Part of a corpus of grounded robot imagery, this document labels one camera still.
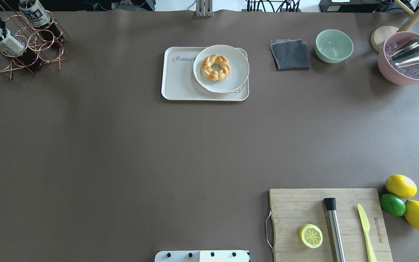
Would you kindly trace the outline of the white round plate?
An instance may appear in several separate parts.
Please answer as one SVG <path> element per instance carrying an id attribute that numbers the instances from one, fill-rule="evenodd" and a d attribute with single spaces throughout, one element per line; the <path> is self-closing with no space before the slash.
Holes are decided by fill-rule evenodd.
<path id="1" fill-rule="evenodd" d="M 250 72 L 246 56 L 237 48 L 214 45 L 203 49 L 193 64 L 193 74 L 203 88 L 229 93 L 241 87 Z"/>

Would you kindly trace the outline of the white mounting pillar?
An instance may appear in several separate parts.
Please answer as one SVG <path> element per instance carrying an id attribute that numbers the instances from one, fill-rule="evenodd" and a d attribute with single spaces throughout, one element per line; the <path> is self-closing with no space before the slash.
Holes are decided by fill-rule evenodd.
<path id="1" fill-rule="evenodd" d="M 246 250 L 179 250 L 159 251 L 155 262 L 250 262 L 250 252 Z"/>

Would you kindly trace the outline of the wooden cutting board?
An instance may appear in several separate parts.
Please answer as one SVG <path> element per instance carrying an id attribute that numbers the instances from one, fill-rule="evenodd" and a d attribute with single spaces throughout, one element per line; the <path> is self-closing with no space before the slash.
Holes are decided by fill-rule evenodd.
<path id="1" fill-rule="evenodd" d="M 336 199 L 336 212 L 347 262 L 368 260 L 366 243 L 357 205 L 361 204 L 368 221 L 368 232 L 378 262 L 393 260 L 386 226 L 375 188 L 308 188 L 269 190 L 273 225 L 275 262 L 334 262 L 332 230 L 324 198 Z M 300 240 L 305 224 L 318 226 L 324 236 L 320 247 L 311 249 Z"/>

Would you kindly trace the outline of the whole yellow lemon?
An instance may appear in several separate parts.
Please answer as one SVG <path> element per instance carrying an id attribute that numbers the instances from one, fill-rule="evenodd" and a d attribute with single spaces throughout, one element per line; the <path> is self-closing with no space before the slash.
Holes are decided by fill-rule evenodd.
<path id="1" fill-rule="evenodd" d="M 409 177 L 395 174 L 386 179 L 386 189 L 399 198 L 409 199 L 417 194 L 417 185 Z"/>

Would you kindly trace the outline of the pink ice bowl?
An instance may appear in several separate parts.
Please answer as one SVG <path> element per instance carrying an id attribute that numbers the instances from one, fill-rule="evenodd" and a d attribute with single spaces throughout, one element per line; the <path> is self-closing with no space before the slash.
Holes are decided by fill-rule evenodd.
<path id="1" fill-rule="evenodd" d="M 378 68 L 392 83 L 419 84 L 419 34 L 397 32 L 388 37 L 379 51 Z"/>

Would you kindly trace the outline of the yellow plastic knife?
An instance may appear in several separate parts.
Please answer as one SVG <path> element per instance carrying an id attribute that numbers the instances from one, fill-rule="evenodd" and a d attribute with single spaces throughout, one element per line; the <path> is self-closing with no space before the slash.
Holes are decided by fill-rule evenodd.
<path id="1" fill-rule="evenodd" d="M 371 228 L 368 217 L 366 215 L 365 210 L 363 209 L 361 204 L 357 204 L 357 210 L 359 212 L 359 218 L 362 226 L 365 246 L 366 246 L 366 255 L 368 262 L 377 262 L 376 255 L 374 253 L 373 246 L 371 244 L 371 239 L 369 236 L 369 230 Z"/>

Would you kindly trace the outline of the green lime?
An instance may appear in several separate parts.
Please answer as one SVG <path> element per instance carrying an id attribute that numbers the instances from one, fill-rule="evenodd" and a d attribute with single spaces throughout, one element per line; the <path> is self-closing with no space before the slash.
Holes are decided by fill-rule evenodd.
<path id="1" fill-rule="evenodd" d="M 382 210 L 393 216 L 403 216 L 406 212 L 404 201 L 397 195 L 391 193 L 383 194 L 381 196 L 380 206 Z"/>

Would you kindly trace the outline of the mint green bowl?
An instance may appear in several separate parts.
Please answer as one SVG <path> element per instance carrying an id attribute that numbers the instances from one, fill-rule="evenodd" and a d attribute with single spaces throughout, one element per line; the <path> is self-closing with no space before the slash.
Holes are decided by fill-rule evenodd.
<path id="1" fill-rule="evenodd" d="M 320 32 L 315 40 L 316 56 L 326 63 L 339 63 L 354 51 L 351 38 L 342 31 L 327 29 Z"/>

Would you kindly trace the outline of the tea bottle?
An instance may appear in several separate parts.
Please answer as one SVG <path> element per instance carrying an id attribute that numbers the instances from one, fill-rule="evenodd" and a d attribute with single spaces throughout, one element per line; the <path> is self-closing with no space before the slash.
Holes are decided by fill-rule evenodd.
<path id="1" fill-rule="evenodd" d="M 0 29 L 0 49 L 6 55 L 12 56 L 18 65 L 23 65 L 32 72 L 42 67 L 42 60 L 37 53 L 27 48 L 25 43 L 8 29 Z"/>
<path id="2" fill-rule="evenodd" d="M 20 0 L 20 11 L 27 17 L 32 28 L 38 30 L 40 38 L 54 46 L 64 42 L 64 36 L 57 28 L 48 12 L 38 0 Z"/>

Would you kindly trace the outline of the halved lemon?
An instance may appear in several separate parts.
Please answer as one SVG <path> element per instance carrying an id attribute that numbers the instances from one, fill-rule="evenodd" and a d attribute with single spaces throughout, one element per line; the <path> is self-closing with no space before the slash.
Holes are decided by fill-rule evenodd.
<path id="1" fill-rule="evenodd" d="M 315 249 L 322 245 L 323 234 L 319 227 L 308 223 L 299 230 L 299 239 L 306 247 Z"/>

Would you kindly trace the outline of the aluminium frame post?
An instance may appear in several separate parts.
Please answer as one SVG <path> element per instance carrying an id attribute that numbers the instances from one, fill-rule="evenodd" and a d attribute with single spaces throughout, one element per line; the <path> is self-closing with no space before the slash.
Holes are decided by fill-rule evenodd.
<path id="1" fill-rule="evenodd" d="M 196 16 L 212 17 L 213 16 L 213 0 L 196 0 Z"/>

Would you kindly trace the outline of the dark grey folded cloth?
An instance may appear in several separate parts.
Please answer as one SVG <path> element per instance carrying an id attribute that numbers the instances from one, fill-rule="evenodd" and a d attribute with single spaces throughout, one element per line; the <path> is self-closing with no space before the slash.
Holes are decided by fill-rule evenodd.
<path id="1" fill-rule="evenodd" d="M 309 68 L 311 66 L 307 43 L 301 39 L 274 40 L 270 44 L 270 50 L 278 70 Z"/>

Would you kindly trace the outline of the metal ice scoop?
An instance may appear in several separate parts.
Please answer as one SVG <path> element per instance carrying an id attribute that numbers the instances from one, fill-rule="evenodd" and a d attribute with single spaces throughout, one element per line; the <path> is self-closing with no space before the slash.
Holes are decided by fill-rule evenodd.
<path id="1" fill-rule="evenodd" d="M 398 68 L 412 66 L 419 63 L 419 36 L 411 38 L 403 46 L 389 53 L 390 60 Z"/>

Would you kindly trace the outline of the cream serving tray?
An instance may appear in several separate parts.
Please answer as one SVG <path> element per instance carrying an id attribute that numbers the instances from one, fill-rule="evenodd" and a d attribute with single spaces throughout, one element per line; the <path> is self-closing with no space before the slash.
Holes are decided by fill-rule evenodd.
<path id="1" fill-rule="evenodd" d="M 161 94 L 167 100 L 243 101 L 249 81 L 235 91 L 218 94 L 203 88 L 193 74 L 193 63 L 204 47 L 170 47 L 164 53 Z"/>

